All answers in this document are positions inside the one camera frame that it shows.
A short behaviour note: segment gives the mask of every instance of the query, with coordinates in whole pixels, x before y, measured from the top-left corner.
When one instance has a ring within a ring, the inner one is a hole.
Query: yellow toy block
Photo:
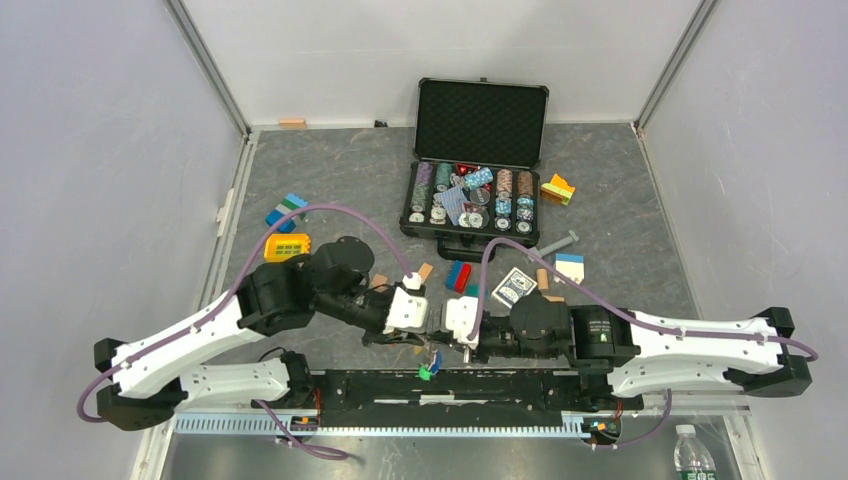
[[[312,241],[305,233],[275,233],[265,242],[265,261],[285,262],[296,255],[309,253],[310,248]]]
[[[554,174],[554,178],[550,183],[542,184],[542,198],[556,202],[562,205],[568,205],[571,201],[571,196],[574,195],[574,187],[568,184],[564,178]]]

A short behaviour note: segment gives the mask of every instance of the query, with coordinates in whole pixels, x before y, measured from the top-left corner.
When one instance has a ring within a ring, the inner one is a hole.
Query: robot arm
[[[477,299],[449,300],[442,329],[445,343],[485,362],[489,357],[557,358],[586,380],[586,396],[632,398],[671,389],[742,390],[748,395],[800,395],[812,382],[806,359],[784,345],[752,340],[673,336],[631,325],[602,307],[570,307],[534,294],[521,298],[506,317],[484,313],[479,334],[471,332]],[[632,311],[638,320],[684,332],[748,333],[789,338],[789,311],[770,308],[739,321],[662,318]]]
[[[374,255],[365,243],[342,237],[322,245],[313,255],[259,266],[214,320],[200,329],[192,327],[188,334],[116,372],[113,384],[97,394],[99,414],[122,429],[137,430],[161,423],[174,411],[190,406],[284,398],[296,383],[293,379],[303,375],[305,361],[277,358],[244,365],[202,363],[232,348],[304,328],[315,312],[362,328],[371,341],[411,341],[405,332],[423,332],[427,315],[420,278],[405,279],[402,285],[377,292],[363,286],[373,264]],[[96,367],[105,372],[145,346],[186,330],[223,301],[225,294],[143,340],[101,340],[94,349]]]

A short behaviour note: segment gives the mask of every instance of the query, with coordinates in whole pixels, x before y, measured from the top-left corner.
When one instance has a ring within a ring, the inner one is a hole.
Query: bottle cap
[[[694,425],[678,425],[677,426],[677,434],[683,435],[695,435],[695,426]]]

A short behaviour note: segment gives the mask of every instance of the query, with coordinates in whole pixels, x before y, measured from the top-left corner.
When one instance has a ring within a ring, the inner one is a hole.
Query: gray mat
[[[225,285],[230,285],[256,240],[267,226],[265,216],[289,192],[311,203],[353,207],[383,227],[406,253],[413,268],[422,262],[435,267],[427,281],[431,307],[439,309],[456,296],[443,284],[450,262],[436,254],[434,241],[400,233],[398,220],[405,198],[414,131],[411,128],[300,130],[263,132],[259,143]],[[586,286],[618,306],[648,313],[694,318],[686,282],[669,236],[659,201],[636,138],[626,124],[547,125],[542,181],[554,173],[577,191],[567,207],[542,202],[540,246],[573,229],[580,241],[566,251],[584,255]],[[396,281],[401,271],[382,240],[358,220],[335,212],[315,212],[299,231],[312,238],[313,248],[341,235],[355,235],[374,250],[372,273]],[[489,289],[514,266],[533,274],[517,252],[501,249],[487,279]],[[472,283],[477,282],[475,266]],[[590,303],[582,294],[551,281],[551,294],[572,305]],[[487,300],[496,315],[507,312]],[[216,363],[252,362],[265,350],[283,346],[306,354],[313,369],[417,368],[423,360],[411,346],[362,347],[360,330],[317,314],[305,329],[283,332],[253,345],[232,350]],[[446,352],[445,367],[461,366],[459,353]],[[564,360],[492,360],[492,366],[565,365]]]

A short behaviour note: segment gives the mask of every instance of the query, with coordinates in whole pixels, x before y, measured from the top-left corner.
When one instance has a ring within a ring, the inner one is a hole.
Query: white sticky note
[[[566,277],[570,278],[574,283],[580,284],[585,276],[583,268],[583,255],[573,255],[570,253],[557,253],[554,266],[557,271]],[[558,277],[554,277],[554,281],[565,283]]]

